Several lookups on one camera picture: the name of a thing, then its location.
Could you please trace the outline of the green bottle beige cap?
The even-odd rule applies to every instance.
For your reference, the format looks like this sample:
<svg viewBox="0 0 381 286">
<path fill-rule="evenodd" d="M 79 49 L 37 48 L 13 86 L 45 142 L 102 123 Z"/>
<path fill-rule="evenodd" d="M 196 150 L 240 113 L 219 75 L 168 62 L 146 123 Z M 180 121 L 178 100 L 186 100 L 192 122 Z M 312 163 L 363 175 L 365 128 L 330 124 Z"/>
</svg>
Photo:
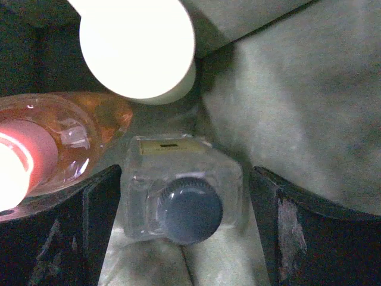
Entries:
<svg viewBox="0 0 381 286">
<path fill-rule="evenodd" d="M 196 78 L 195 32 L 173 1 L 70 1 L 91 73 L 110 91 L 142 104 L 175 102 Z"/>
</svg>

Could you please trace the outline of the green canvas bag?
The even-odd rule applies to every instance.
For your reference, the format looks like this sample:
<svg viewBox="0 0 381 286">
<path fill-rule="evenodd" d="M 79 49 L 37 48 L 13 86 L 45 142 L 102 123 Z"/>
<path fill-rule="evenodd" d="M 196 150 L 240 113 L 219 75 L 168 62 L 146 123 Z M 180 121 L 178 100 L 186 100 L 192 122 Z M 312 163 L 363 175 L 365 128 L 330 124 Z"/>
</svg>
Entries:
<svg viewBox="0 0 381 286">
<path fill-rule="evenodd" d="M 193 90 L 133 104 L 129 133 L 94 172 L 121 163 L 134 135 L 193 133 L 239 161 L 246 186 L 264 166 L 380 215 L 380 1 L 311 1 L 255 31 L 267 1 L 183 2 L 201 48 Z M 83 61 L 79 20 L 66 1 L 1 1 L 1 96 L 105 90 Z M 98 285 L 271 285 L 244 194 L 240 227 L 189 247 L 128 242 L 119 209 Z"/>
</svg>

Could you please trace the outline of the orange bottle pink cap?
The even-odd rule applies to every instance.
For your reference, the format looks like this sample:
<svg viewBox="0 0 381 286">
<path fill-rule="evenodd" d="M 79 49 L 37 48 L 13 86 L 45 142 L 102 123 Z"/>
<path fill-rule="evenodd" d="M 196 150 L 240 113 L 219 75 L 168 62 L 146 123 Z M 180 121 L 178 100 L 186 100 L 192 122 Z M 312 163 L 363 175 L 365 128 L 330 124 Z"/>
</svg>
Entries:
<svg viewBox="0 0 381 286">
<path fill-rule="evenodd" d="M 104 92 L 1 98 L 1 210 L 85 179 L 132 117 L 127 99 Z"/>
</svg>

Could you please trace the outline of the short clear yellow bottle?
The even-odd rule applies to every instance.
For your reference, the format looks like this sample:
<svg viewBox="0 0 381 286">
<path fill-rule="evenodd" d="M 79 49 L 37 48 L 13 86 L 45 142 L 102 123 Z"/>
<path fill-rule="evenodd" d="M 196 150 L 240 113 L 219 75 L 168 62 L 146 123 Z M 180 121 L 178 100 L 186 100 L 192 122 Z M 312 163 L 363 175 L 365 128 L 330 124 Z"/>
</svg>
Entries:
<svg viewBox="0 0 381 286">
<path fill-rule="evenodd" d="M 205 241 L 242 216 L 242 168 L 200 137 L 135 136 L 121 176 L 121 224 L 128 239 Z"/>
</svg>

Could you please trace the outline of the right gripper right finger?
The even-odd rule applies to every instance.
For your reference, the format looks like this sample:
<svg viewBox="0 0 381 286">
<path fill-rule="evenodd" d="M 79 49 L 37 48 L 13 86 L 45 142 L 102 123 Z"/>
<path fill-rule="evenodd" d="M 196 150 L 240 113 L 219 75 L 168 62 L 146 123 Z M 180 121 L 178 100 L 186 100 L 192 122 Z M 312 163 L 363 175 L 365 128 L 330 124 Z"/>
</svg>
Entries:
<svg viewBox="0 0 381 286">
<path fill-rule="evenodd" d="M 380 216 L 255 166 L 249 192 L 271 285 L 379 285 Z"/>
</svg>

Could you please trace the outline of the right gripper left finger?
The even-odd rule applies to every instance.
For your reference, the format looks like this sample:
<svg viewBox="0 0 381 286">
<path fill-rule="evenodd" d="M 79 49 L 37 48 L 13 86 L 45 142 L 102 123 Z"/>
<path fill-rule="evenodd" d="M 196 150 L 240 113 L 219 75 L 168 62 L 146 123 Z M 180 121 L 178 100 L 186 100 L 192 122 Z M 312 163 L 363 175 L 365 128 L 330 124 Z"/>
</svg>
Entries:
<svg viewBox="0 0 381 286">
<path fill-rule="evenodd" d="M 1 285 L 97 285 L 121 167 L 1 212 Z"/>
</svg>

